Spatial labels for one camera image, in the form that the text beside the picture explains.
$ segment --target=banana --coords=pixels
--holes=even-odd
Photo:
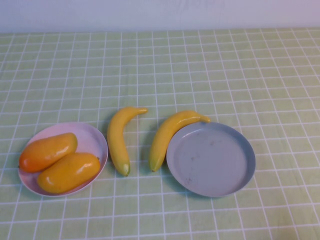
[[[111,119],[106,132],[112,162],[119,173],[128,176],[130,173],[130,159],[124,139],[125,125],[138,114],[145,114],[145,107],[127,106],[120,109]]]
[[[209,117],[192,110],[180,111],[167,118],[157,130],[152,141],[149,154],[151,171],[158,171],[163,164],[170,140],[178,130],[196,122],[209,123],[210,121]]]

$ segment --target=plastic fruit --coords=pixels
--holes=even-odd
[[[71,153],[41,172],[37,183],[48,193],[61,194],[90,180],[99,170],[98,157],[86,152]]]
[[[68,132],[33,141],[19,158],[19,168],[27,173],[42,171],[78,147],[75,134]]]
[[[167,118],[157,130],[150,148],[149,167],[158,171],[165,160],[171,138],[181,128],[196,122],[209,123],[209,117],[192,110],[180,111]]]
[[[130,173],[130,159],[123,134],[125,125],[138,114],[147,112],[148,109],[145,107],[127,106],[120,109],[109,123],[106,139],[110,157],[116,170],[123,176]]]

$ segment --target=orange mango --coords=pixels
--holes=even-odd
[[[19,158],[19,168],[27,173],[40,172],[64,156],[76,152],[78,140],[71,132],[33,141]]]

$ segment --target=table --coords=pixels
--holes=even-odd
[[[22,186],[20,152],[37,132],[84,122],[106,134],[125,106],[148,107],[124,137],[131,173],[109,159],[68,197]],[[316,240],[320,238],[320,28],[0,35],[0,239]],[[148,169],[157,127],[196,110],[256,154],[242,190],[186,191]]]

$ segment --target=pink plate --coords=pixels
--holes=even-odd
[[[101,173],[102,169],[105,167],[107,163],[108,158],[108,144],[103,136],[103,134],[96,129],[95,127],[81,122],[66,122],[66,123],[59,123],[53,126],[50,126],[38,134],[36,134],[34,137],[30,139],[30,141],[27,143],[29,145],[35,140],[43,139],[59,134],[64,133],[74,133],[76,135],[76,138],[78,140],[78,147],[76,149],[76,152],[86,152],[91,153],[95,156],[97,156],[100,160],[100,170],[97,173],[96,176],[94,176],[92,179],[88,180],[87,182],[83,183],[82,185],[61,193],[61,194],[53,194],[44,191],[39,187],[37,184],[37,177],[40,174],[37,173],[28,173],[21,169],[19,169],[19,177],[22,181],[22,183],[28,188],[30,191],[39,194],[41,196],[47,196],[47,197],[62,197],[74,194],[85,187],[89,186],[93,180],[95,180],[99,174]]]

